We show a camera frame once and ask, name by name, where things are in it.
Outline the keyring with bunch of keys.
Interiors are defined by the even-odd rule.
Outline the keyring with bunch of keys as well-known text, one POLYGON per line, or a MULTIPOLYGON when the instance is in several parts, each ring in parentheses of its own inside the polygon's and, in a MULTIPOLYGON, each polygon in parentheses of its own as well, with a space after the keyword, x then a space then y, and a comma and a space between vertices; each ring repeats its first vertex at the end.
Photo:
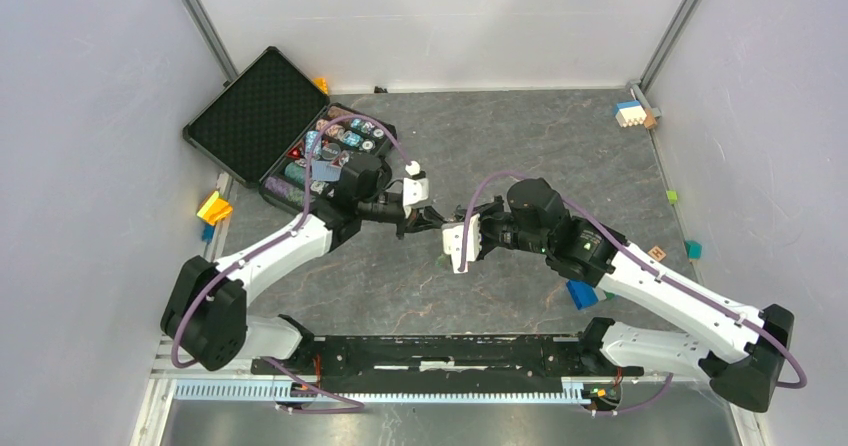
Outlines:
POLYGON ((455 225, 465 221, 467 210, 458 208, 445 217, 444 225, 455 225))

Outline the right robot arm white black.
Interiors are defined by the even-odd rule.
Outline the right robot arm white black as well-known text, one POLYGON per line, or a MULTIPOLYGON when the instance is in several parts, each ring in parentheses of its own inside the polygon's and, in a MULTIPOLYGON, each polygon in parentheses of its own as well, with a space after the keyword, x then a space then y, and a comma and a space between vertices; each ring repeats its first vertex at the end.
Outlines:
POLYGON ((731 300, 663 265, 564 199, 542 178, 518 176, 506 197, 480 204, 477 188, 457 238, 456 272, 496 248, 543 256, 559 276, 623 297, 678 327, 641 329, 595 318, 577 348, 591 374, 642 368, 705 381, 727 402, 764 413, 778 388, 807 379, 789 348, 794 314, 731 300))

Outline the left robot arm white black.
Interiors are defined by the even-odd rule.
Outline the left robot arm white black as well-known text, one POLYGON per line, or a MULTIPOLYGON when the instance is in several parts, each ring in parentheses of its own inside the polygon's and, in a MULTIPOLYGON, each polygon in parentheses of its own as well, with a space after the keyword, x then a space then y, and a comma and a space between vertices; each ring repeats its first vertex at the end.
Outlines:
POLYGON ((290 373, 306 371, 314 360, 306 333, 291 319, 249 315, 253 301, 298 267, 341 246, 365 221, 393 224, 398 235, 437 229, 444 222, 425 203, 429 181, 418 162, 405 165, 398 193, 380 185, 383 166, 375 157, 356 154, 341 169, 333 196, 336 212, 308 209, 250 248, 218 261, 188 259, 160 321, 172 340, 172 365, 217 371, 235 359, 271 357, 290 373))

